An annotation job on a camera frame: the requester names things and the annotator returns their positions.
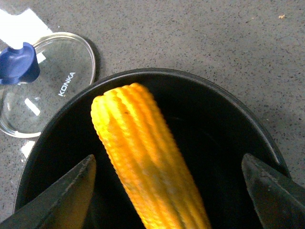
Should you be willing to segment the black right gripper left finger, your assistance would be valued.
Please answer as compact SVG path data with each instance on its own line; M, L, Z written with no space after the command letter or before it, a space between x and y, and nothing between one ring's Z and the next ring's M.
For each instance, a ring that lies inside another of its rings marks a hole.
M2 229L80 229L91 202L96 160L89 155L0 224Z

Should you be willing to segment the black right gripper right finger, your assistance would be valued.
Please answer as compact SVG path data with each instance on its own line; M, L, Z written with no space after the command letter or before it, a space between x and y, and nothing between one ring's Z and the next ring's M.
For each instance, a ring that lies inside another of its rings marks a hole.
M305 227L305 188L251 154L242 172L254 209L264 229Z

